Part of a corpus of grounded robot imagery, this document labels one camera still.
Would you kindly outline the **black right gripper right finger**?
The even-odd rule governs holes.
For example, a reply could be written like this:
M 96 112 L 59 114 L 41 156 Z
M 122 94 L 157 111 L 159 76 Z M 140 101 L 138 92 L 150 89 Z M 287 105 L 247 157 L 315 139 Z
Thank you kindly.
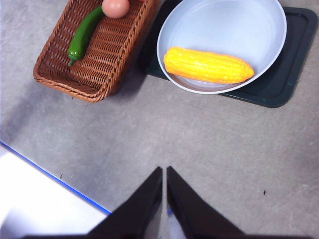
M 244 236 L 245 233 L 207 204 L 169 166 L 167 201 L 186 236 Z

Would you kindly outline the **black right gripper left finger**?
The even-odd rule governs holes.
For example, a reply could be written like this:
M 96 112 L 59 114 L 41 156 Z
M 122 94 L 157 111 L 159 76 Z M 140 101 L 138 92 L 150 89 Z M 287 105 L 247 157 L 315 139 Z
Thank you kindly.
M 157 167 L 139 188 L 88 236 L 143 236 L 162 201 L 162 168 Z

